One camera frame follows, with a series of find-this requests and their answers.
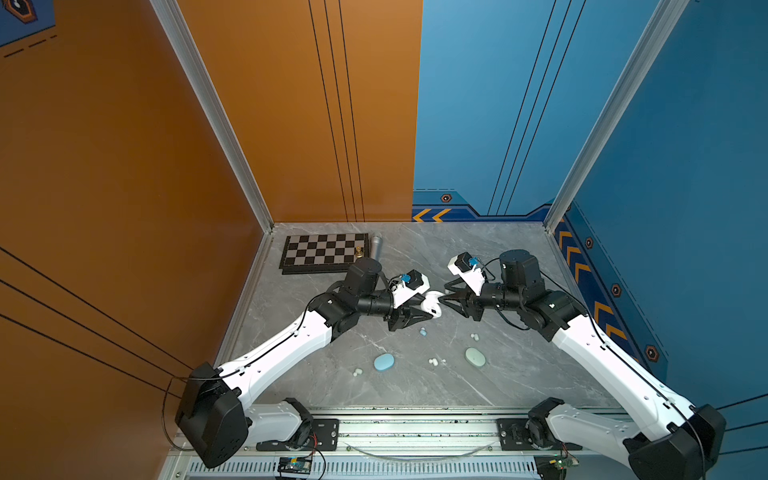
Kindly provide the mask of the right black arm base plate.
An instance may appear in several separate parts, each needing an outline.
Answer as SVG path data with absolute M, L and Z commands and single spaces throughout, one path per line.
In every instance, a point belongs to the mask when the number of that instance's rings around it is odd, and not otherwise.
M 562 447 L 562 443 L 556 440 L 536 440 L 528 428 L 527 418 L 499 418 L 495 424 L 502 451 L 555 451 Z

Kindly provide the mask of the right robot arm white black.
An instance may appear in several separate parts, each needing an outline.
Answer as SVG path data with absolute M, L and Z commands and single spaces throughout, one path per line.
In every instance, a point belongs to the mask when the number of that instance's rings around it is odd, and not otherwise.
M 489 282 L 482 263 L 467 252 L 448 268 L 441 303 L 466 318 L 487 310 L 515 311 L 523 325 L 576 360 L 619 402 L 629 421 L 611 420 L 550 397 L 528 413 L 530 443 L 539 450 L 579 445 L 621 463 L 639 479 L 703 479 L 716 464 L 726 429 L 710 405 L 696 406 L 642 368 L 605 332 L 588 309 L 547 276 L 526 250 L 499 257 L 500 279 Z

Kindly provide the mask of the white earbud charging case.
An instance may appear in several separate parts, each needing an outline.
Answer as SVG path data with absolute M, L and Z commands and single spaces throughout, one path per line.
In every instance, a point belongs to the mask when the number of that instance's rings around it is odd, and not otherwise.
M 444 296 L 439 291 L 430 290 L 426 292 L 419 308 L 421 311 L 430 314 L 433 318 L 439 318 L 442 315 L 440 299 Z

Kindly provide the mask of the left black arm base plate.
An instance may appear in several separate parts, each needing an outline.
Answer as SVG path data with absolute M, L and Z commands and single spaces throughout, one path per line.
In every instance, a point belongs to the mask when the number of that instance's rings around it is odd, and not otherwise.
M 266 441 L 256 445 L 261 452 L 311 451 L 332 452 L 337 449 L 339 437 L 338 419 L 313 419 L 311 423 L 303 422 L 297 432 L 286 442 Z

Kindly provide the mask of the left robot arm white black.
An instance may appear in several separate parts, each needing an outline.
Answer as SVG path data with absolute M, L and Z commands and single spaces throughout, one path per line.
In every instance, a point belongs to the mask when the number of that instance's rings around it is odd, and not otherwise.
M 424 274 L 412 270 L 379 288 L 382 280 L 381 264 L 360 258 L 343 280 L 313 297 L 302 314 L 271 339 L 218 367 L 204 363 L 190 373 L 175 423 L 206 467 L 220 466 L 249 442 L 278 442 L 294 450 L 313 447 L 313 417 L 298 400 L 256 400 L 361 317 L 381 317 L 391 331 L 440 317 L 441 294 L 431 289 Z

